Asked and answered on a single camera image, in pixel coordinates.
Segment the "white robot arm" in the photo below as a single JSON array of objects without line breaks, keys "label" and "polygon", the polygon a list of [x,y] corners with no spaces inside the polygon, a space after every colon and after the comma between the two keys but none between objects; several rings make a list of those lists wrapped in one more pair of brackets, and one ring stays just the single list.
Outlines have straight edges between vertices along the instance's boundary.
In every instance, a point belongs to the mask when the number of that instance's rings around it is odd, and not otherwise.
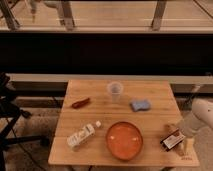
[{"label": "white robot arm", "polygon": [[191,112],[177,124],[179,131],[185,136],[181,145],[184,155],[190,153],[194,136],[206,126],[213,130],[213,102],[194,99]]}]

